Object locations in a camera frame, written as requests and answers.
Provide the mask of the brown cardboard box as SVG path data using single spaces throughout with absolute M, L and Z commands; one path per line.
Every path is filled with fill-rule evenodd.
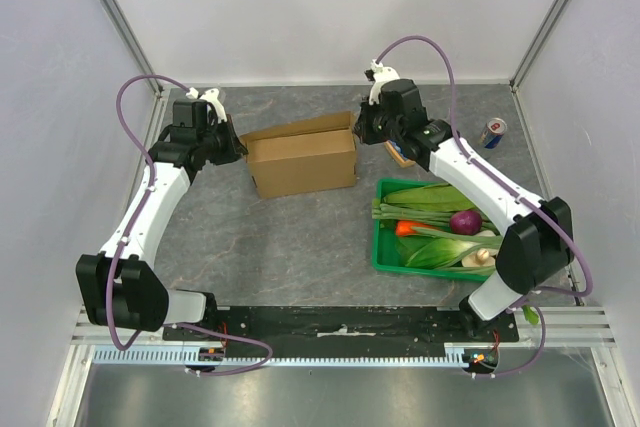
M 349 111 L 273 126 L 240 137 L 263 199 L 356 184 L 357 150 Z

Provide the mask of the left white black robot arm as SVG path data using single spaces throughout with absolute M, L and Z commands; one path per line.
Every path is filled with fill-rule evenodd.
M 218 89 L 191 90 L 176 100 L 173 118 L 148 152 L 138 191 L 116 231 L 95 255 L 76 264 L 90 323 L 154 332 L 184 322 L 198 340 L 219 329 L 210 293 L 166 288 L 153 271 L 158 246 L 181 198 L 206 164 L 246 155 Z

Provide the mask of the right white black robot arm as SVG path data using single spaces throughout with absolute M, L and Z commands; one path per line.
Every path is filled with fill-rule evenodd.
M 354 132 L 368 145 L 394 142 L 405 157 L 464 194 L 502 235 L 495 273 L 461 304 L 457 324 L 465 338 L 483 339 L 495 317 L 573 261 L 567 203 L 545 201 L 519 187 L 478 156 L 448 122 L 429 119 L 413 81 L 375 82 Z

